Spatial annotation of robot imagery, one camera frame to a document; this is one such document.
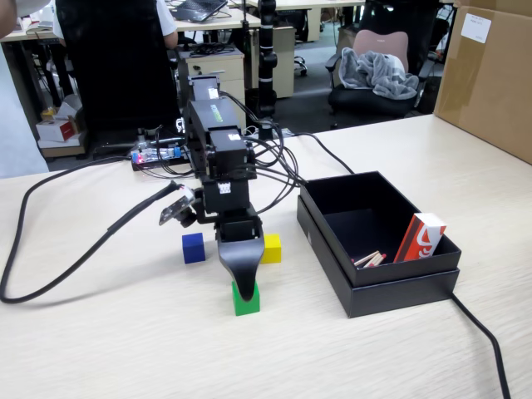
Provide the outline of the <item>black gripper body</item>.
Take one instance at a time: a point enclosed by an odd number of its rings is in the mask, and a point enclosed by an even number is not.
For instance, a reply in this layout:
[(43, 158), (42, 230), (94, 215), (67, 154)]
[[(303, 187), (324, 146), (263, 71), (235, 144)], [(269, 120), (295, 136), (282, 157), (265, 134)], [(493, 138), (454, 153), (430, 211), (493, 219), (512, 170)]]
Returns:
[(262, 220), (254, 207), (219, 214), (214, 223), (219, 242), (237, 242), (263, 237)]

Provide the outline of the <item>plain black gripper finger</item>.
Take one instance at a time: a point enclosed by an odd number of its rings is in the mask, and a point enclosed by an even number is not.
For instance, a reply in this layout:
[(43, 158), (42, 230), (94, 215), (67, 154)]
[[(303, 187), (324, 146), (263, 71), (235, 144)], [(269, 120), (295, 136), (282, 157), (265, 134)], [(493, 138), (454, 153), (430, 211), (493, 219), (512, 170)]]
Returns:
[(217, 240), (219, 260), (236, 284), (239, 296), (249, 302), (254, 296), (256, 273), (264, 254), (263, 239), (227, 242)]

